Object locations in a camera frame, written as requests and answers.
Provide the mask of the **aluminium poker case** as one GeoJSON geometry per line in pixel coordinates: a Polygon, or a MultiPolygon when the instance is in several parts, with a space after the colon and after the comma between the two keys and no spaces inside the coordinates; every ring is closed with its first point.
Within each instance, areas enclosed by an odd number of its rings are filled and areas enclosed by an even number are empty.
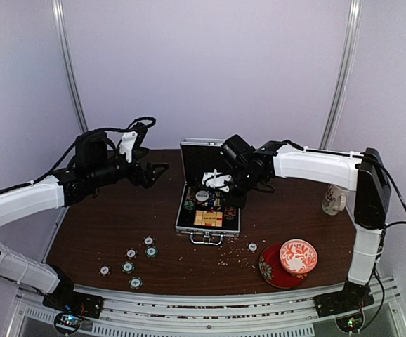
{"type": "Polygon", "coordinates": [[[185,185],[175,228],[195,245],[220,246],[225,238],[240,234],[241,209],[228,200],[225,184],[231,176],[220,154],[222,144],[211,138],[181,141],[185,185]]]}

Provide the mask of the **yellow big blind button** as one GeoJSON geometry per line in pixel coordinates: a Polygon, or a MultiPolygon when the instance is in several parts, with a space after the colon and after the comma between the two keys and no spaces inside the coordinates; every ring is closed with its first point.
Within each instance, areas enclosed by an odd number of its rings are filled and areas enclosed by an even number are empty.
{"type": "Polygon", "coordinates": [[[214,223],[214,222],[216,222],[216,220],[217,220],[217,217],[214,214],[205,214],[203,216],[203,221],[205,223],[214,223]]]}

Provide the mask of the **red playing card box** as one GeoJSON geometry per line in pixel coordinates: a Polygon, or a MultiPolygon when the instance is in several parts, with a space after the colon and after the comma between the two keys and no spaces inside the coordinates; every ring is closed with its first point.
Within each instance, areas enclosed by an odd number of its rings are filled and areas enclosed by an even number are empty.
{"type": "Polygon", "coordinates": [[[200,227],[222,227],[223,213],[221,211],[197,210],[193,225],[200,227]]]}

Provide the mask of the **black orange poker chip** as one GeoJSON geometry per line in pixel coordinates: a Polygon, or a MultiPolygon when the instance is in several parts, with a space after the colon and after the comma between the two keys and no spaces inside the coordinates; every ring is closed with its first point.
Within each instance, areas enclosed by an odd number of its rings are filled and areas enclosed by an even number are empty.
{"type": "Polygon", "coordinates": [[[247,245],[247,248],[250,252],[257,252],[258,251],[258,244],[255,242],[250,242],[247,245]]]}
{"type": "Polygon", "coordinates": [[[127,249],[127,250],[126,250],[126,253],[125,253],[125,256],[126,256],[129,260],[134,260],[134,259],[136,259],[137,255],[138,255],[138,253],[137,253],[137,250],[135,250],[135,249],[127,249]]]}
{"type": "Polygon", "coordinates": [[[99,268],[99,274],[101,276],[103,276],[103,277],[106,277],[106,276],[110,275],[111,272],[112,272],[112,269],[111,269],[111,267],[109,265],[102,265],[99,268]]]}
{"type": "Polygon", "coordinates": [[[153,246],[155,244],[155,238],[151,236],[144,237],[143,244],[145,246],[153,246]]]}

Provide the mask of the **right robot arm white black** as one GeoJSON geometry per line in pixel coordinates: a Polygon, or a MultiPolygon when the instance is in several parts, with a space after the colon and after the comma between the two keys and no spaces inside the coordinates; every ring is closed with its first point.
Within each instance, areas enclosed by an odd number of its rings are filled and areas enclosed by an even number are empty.
{"type": "Polygon", "coordinates": [[[340,212],[348,195],[355,195],[353,257],[346,289],[339,293],[338,302],[345,310],[361,303],[390,226],[386,218],[391,195],[401,194],[379,152],[370,147],[363,152],[319,150],[290,140],[271,140],[255,148],[239,135],[233,135],[221,145],[220,153],[230,172],[215,186],[233,197],[243,197],[259,185],[266,187],[272,178],[326,184],[326,195],[330,197],[327,207],[331,212],[340,212]]]}

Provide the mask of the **white dealer button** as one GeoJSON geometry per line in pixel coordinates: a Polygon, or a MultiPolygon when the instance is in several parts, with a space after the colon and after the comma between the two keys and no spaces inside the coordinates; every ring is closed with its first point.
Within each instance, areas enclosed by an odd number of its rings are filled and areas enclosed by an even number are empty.
{"type": "Polygon", "coordinates": [[[200,190],[196,193],[195,199],[197,204],[205,205],[209,200],[210,194],[205,190],[200,190]]]}

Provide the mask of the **black orange chip row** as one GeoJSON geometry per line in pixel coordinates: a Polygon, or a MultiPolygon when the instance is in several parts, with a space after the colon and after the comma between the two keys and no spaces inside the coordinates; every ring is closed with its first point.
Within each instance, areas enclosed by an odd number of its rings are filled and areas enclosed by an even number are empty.
{"type": "Polygon", "coordinates": [[[194,187],[189,187],[186,197],[185,197],[185,201],[191,201],[192,203],[195,203],[195,195],[196,195],[197,191],[194,187]]]}

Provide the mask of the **green chip stack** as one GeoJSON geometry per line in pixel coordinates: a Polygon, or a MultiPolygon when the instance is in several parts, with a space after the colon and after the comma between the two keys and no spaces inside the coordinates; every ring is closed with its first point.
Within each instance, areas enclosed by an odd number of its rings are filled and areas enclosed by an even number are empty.
{"type": "Polygon", "coordinates": [[[184,206],[184,209],[187,210],[187,211],[192,211],[192,210],[195,209],[195,203],[193,201],[191,201],[191,200],[186,200],[184,202],[183,206],[184,206]]]}

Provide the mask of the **green poker chip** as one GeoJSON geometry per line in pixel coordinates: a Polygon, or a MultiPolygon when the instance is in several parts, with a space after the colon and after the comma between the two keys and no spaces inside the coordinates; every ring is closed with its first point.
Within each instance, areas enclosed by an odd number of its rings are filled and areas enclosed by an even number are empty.
{"type": "Polygon", "coordinates": [[[133,261],[125,261],[121,266],[122,272],[126,274],[131,274],[135,271],[136,266],[133,261]]]}
{"type": "Polygon", "coordinates": [[[159,250],[156,246],[149,246],[145,249],[145,255],[148,258],[155,258],[158,256],[159,250]]]}
{"type": "Polygon", "coordinates": [[[143,280],[141,277],[134,276],[129,280],[129,286],[131,289],[139,289],[143,285],[143,280]]]}

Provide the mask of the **red floral plate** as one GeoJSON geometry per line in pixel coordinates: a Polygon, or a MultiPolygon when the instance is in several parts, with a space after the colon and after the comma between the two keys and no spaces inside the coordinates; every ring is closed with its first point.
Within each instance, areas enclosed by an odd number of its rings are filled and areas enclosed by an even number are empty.
{"type": "Polygon", "coordinates": [[[279,243],[265,248],[259,257],[258,268],[264,280],[271,286],[279,289],[293,289],[304,283],[308,275],[293,275],[282,267],[281,246],[282,243],[279,243]]]}

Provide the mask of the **white patterned mug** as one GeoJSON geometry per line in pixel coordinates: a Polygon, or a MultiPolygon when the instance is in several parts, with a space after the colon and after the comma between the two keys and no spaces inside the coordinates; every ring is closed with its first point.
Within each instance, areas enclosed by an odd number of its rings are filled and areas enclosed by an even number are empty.
{"type": "Polygon", "coordinates": [[[329,185],[322,201],[322,210],[330,216],[335,216],[346,207],[348,190],[342,187],[329,185]]]}

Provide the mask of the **front aluminium rail base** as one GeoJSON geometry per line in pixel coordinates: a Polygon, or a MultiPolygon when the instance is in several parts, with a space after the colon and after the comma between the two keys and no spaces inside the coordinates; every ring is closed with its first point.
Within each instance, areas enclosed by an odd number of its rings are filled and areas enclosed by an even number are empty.
{"type": "MultiPolygon", "coordinates": [[[[358,334],[339,325],[350,311],[320,317],[313,297],[341,290],[341,284],[312,289],[234,296],[166,296],[77,290],[103,297],[97,319],[88,318],[71,336],[406,336],[400,292],[392,277],[382,279],[384,303],[375,320],[358,334]]],[[[58,311],[21,288],[4,336],[61,336],[53,321],[58,311]]]]}

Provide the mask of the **right aluminium frame post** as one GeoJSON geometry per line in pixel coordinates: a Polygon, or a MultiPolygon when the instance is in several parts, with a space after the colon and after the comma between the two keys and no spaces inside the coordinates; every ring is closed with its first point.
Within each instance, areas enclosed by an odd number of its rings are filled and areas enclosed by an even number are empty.
{"type": "Polygon", "coordinates": [[[329,149],[334,142],[336,130],[338,128],[343,106],[347,96],[348,78],[353,69],[355,52],[360,31],[360,17],[363,1],[351,0],[346,24],[346,33],[343,42],[339,71],[334,87],[334,94],[329,108],[329,114],[325,124],[325,129],[320,141],[320,148],[329,149]]]}

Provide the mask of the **aluminium frame post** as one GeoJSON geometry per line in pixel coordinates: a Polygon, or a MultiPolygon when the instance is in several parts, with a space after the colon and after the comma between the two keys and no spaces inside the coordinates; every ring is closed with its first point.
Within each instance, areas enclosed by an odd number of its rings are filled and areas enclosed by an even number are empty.
{"type": "Polygon", "coordinates": [[[351,0],[346,24],[346,33],[343,42],[339,71],[334,87],[334,94],[329,108],[329,114],[325,124],[325,129],[320,141],[320,148],[329,149],[334,142],[336,130],[338,128],[343,106],[347,96],[348,78],[353,69],[355,52],[360,31],[360,17],[363,1],[351,0]]]}
{"type": "Polygon", "coordinates": [[[63,64],[65,67],[67,85],[70,92],[70,97],[72,100],[72,105],[74,107],[74,113],[77,118],[77,123],[79,130],[84,133],[89,130],[88,124],[86,122],[86,117],[84,115],[83,106],[81,103],[81,98],[79,94],[79,89],[77,85],[76,76],[74,73],[74,66],[72,62],[72,54],[70,51],[69,39],[67,36],[67,27],[64,15],[63,1],[52,0],[53,18],[55,21],[55,27],[59,39],[60,49],[63,58],[63,64]]]}

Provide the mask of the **left aluminium frame post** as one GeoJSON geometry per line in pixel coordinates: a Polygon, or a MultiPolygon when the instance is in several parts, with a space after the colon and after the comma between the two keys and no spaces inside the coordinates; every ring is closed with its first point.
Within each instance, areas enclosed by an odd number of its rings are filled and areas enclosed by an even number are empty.
{"type": "Polygon", "coordinates": [[[74,107],[74,113],[77,118],[77,123],[79,130],[84,133],[89,130],[88,124],[86,122],[86,117],[84,115],[83,106],[81,103],[81,98],[79,94],[79,89],[77,85],[76,76],[74,73],[74,66],[72,62],[72,54],[70,51],[69,39],[67,36],[67,27],[64,15],[63,1],[52,0],[53,18],[55,21],[55,27],[59,39],[60,49],[63,58],[63,64],[65,67],[67,85],[70,92],[70,97],[72,100],[72,105],[74,107]]]}

